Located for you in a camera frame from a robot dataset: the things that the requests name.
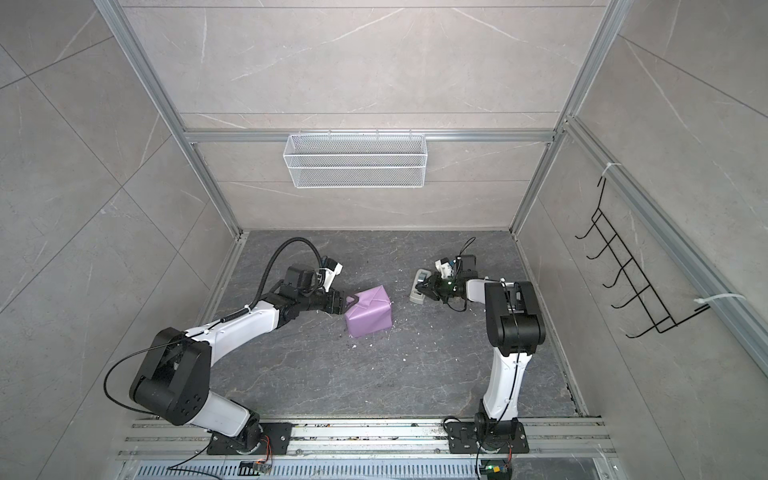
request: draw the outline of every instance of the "purple box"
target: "purple box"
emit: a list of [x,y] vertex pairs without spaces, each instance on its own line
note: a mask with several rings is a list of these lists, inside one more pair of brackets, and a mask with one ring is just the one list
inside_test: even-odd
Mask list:
[[392,302],[383,285],[357,294],[360,301],[344,314],[346,328],[355,338],[392,327]]

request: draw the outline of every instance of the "white wire basket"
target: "white wire basket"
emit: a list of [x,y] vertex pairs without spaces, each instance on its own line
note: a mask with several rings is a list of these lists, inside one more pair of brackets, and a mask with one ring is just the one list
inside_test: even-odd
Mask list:
[[423,134],[326,133],[288,137],[283,158],[297,188],[423,187]]

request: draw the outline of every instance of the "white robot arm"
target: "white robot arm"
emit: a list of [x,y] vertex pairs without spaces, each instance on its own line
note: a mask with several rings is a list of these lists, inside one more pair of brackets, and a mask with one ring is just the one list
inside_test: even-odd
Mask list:
[[210,367],[237,347],[271,332],[306,310],[343,314],[356,303],[331,287],[342,266],[320,259],[316,272],[292,265],[285,280],[232,315],[185,331],[160,331],[131,385],[136,403],[174,425],[196,425],[227,437],[232,449],[252,452],[262,436],[259,416],[211,392]]

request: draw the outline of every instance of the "dark marble floor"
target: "dark marble floor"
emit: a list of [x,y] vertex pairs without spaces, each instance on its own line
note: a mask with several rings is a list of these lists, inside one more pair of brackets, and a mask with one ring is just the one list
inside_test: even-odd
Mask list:
[[[488,387],[492,348],[483,305],[464,313],[425,299],[409,302],[418,268],[453,258],[465,240],[481,275],[521,280],[525,273],[506,232],[451,231],[254,231],[219,307],[225,314],[250,302],[263,268],[286,239],[310,239],[321,255],[339,261],[333,283],[356,293],[384,285],[394,327],[353,339],[343,316],[302,313],[283,328],[260,336],[219,361],[211,388],[263,415],[472,415]],[[275,263],[271,286],[291,264],[314,266],[301,243]],[[456,306],[461,303],[455,300]],[[520,416],[573,416],[574,403],[548,339],[525,373]]]

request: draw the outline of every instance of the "cable tie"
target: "cable tie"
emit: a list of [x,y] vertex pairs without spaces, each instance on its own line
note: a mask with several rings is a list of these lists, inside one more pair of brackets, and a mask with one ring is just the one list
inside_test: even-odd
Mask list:
[[742,300],[746,300],[746,297],[744,295],[739,295],[738,293],[718,293],[717,295],[708,296],[707,298],[694,298],[694,302],[703,305],[705,303],[711,302],[712,300],[717,300],[719,298],[727,298],[727,297],[741,298]]
[[605,164],[605,169],[603,170],[603,173],[600,174],[601,177],[605,177],[605,173],[608,171],[609,168],[613,167],[614,165],[621,165],[621,164],[614,164],[611,162],[608,162]]

